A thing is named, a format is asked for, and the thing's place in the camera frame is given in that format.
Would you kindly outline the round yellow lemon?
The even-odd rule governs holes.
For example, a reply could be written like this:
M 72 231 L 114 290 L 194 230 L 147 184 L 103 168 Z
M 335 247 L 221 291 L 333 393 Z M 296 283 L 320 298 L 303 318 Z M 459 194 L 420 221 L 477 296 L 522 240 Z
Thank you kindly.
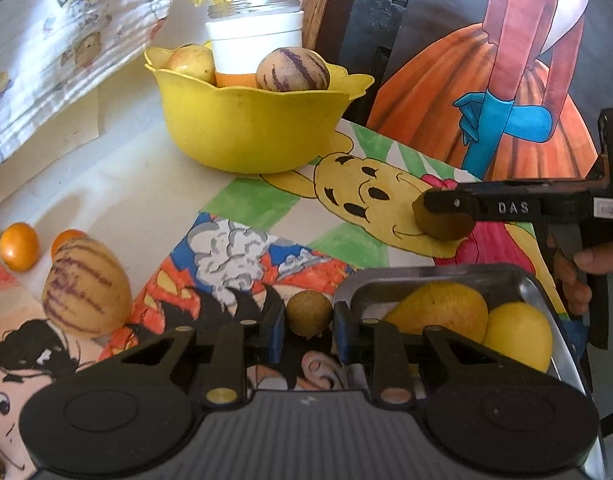
M 553 355 L 547 316 L 526 302 L 507 302 L 489 312 L 483 346 L 546 373 Z

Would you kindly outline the metal tray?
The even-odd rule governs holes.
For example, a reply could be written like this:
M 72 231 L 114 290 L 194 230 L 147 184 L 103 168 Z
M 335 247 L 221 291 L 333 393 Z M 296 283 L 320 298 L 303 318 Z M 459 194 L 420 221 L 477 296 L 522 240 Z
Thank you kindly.
M 546 373 L 430 327 L 401 334 L 413 405 L 376 405 L 361 385 L 333 398 L 325 419 L 325 476 L 336 479 L 601 479 L 599 416 L 563 327 L 535 278 L 519 266 L 370 269 L 343 281 L 335 301 L 357 318 L 384 317 L 419 286 L 452 281 L 495 309 L 522 300 L 553 332 Z

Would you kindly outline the glass jar with flowers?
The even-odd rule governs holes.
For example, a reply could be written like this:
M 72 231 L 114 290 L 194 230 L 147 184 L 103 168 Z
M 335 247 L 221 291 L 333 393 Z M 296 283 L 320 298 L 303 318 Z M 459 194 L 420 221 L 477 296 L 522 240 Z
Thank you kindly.
M 300 10 L 300 0 L 237 0 L 211 4 L 208 15 L 211 20 L 220 20 L 249 14 L 292 13 Z

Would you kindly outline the cartoon drawing table mat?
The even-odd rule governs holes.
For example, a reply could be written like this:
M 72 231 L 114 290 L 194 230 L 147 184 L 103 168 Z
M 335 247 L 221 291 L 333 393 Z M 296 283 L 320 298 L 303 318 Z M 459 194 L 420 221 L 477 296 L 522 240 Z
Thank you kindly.
M 563 303 L 535 233 L 520 223 L 479 224 L 457 244 L 416 237 L 411 204 L 430 186 L 469 180 L 455 166 L 340 122 L 335 142 L 306 166 L 271 176 L 204 167 L 164 131 L 118 148 L 79 148 L 52 179 L 0 205 L 0 236 L 27 224 L 40 240 L 32 269 L 0 260 L 0 463 L 9 479 L 34 465 L 19 414 L 33 393 L 184 320 L 221 324 L 264 300 L 304 289 L 332 295 L 353 271 L 395 266 L 513 263 Z M 131 285 L 122 320 L 93 318 L 72 334 L 49 321 L 42 295 L 52 243 L 76 229 L 104 244 Z

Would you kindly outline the yellow apple in bowl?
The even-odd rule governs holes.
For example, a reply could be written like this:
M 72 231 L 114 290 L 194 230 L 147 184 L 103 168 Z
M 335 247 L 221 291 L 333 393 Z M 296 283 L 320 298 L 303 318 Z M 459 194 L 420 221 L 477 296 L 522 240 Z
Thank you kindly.
M 216 84 L 212 50 L 201 44 L 187 44 L 173 51 L 164 67 L 167 70 Z

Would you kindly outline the yellow orange mango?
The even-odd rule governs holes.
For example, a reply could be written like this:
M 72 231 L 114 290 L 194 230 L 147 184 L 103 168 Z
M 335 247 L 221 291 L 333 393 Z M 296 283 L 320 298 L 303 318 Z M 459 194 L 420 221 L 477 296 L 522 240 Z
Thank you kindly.
M 416 288 L 383 319 L 405 334 L 421 335 L 425 327 L 439 325 L 482 342 L 489 323 L 489 307 L 474 288 L 436 281 Z

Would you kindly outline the small orange tangerine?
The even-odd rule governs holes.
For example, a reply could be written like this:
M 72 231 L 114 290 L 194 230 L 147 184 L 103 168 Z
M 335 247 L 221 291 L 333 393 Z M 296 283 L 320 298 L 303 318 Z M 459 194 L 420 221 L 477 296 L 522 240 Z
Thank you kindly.
M 0 237 L 0 258 L 10 270 L 26 272 L 40 256 L 37 232 L 26 222 L 8 226 Z
M 64 246 L 69 240 L 76 240 L 77 238 L 86 237 L 87 234 L 83 231 L 77 229 L 68 229 L 59 233 L 54 241 L 52 242 L 52 247 L 50 248 L 50 256 L 52 259 L 56 258 L 58 250 Z

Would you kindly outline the yellow plastic bowl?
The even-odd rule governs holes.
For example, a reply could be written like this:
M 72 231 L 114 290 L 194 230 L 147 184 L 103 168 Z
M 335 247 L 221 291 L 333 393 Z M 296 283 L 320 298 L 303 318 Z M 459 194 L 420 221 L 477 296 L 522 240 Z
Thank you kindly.
M 173 51 L 150 47 L 145 67 L 157 81 L 169 136 L 201 165 L 233 174 L 280 174 L 342 144 L 337 126 L 375 79 L 327 64 L 327 90 L 273 92 L 218 88 L 164 67 Z

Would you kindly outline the striped pepino melon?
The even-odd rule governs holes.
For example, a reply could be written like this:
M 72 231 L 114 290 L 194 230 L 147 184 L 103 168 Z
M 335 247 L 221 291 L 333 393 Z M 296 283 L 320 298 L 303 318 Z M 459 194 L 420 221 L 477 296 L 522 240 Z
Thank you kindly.
M 130 281 L 111 250 L 90 237 L 73 237 L 56 251 L 42 307 L 69 334 L 97 338 L 117 330 L 132 308 Z

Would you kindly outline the white foam cup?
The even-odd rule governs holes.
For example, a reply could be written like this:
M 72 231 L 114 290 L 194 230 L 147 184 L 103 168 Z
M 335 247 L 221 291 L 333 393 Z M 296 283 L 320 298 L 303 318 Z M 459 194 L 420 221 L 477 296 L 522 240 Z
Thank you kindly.
M 207 31 L 215 70 L 227 75 L 254 74 L 272 51 L 301 47 L 303 15 L 297 10 L 211 18 Z

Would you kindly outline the cartoon print white cloth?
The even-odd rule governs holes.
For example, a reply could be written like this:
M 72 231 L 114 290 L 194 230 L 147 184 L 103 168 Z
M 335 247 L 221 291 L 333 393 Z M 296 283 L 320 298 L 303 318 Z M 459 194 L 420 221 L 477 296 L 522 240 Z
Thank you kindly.
M 0 166 L 130 62 L 173 0 L 0 0 Z

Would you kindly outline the painted lady poster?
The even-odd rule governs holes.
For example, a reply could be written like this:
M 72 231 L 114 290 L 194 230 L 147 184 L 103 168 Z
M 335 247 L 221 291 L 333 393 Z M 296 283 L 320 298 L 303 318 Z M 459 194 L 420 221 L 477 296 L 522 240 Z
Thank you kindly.
M 613 0 L 410 0 L 368 127 L 482 180 L 583 178 Z

